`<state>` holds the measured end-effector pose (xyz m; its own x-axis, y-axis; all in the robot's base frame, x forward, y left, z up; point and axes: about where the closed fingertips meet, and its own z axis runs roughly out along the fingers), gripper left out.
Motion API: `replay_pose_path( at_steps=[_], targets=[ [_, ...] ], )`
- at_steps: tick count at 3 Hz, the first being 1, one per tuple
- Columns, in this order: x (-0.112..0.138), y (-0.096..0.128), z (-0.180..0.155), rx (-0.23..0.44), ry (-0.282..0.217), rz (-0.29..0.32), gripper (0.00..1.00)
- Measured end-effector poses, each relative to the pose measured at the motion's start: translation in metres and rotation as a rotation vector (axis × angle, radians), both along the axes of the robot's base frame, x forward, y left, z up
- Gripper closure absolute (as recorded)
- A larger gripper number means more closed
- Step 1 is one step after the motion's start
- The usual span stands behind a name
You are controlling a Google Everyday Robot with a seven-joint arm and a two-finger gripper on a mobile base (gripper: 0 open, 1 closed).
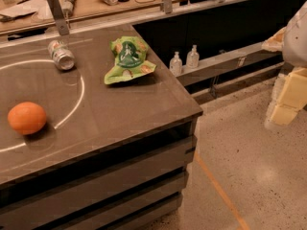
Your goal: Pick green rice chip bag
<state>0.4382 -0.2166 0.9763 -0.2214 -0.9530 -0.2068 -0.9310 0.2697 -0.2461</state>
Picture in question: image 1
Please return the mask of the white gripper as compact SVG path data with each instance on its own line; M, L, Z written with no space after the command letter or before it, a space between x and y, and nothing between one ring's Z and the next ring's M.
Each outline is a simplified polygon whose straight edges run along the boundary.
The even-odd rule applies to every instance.
M262 48L282 51L284 60L295 67L289 74L278 74L265 119L265 127L286 127L307 105L307 1Z

